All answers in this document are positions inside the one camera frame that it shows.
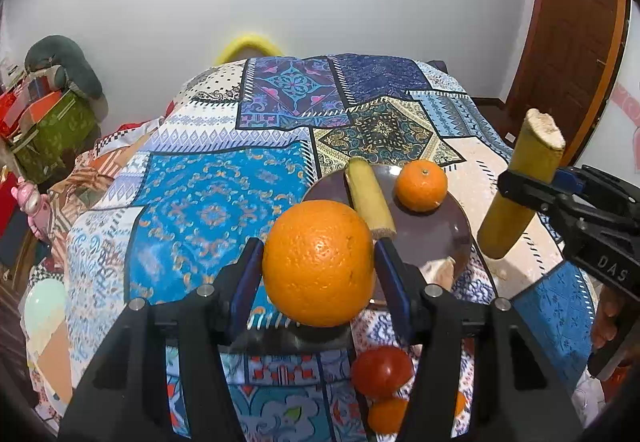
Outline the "person's right hand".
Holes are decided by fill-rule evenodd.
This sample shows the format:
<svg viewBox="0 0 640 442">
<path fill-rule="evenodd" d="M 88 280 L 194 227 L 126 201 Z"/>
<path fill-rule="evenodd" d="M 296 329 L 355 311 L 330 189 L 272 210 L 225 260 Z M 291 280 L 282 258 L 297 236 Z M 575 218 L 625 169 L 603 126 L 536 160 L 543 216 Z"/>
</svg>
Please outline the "person's right hand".
<svg viewBox="0 0 640 442">
<path fill-rule="evenodd" d="M 594 350 L 603 348 L 617 334 L 615 319 L 623 309 L 625 299 L 620 293 L 608 286 L 602 286 L 596 318 L 591 329 L 591 341 Z"/>
</svg>

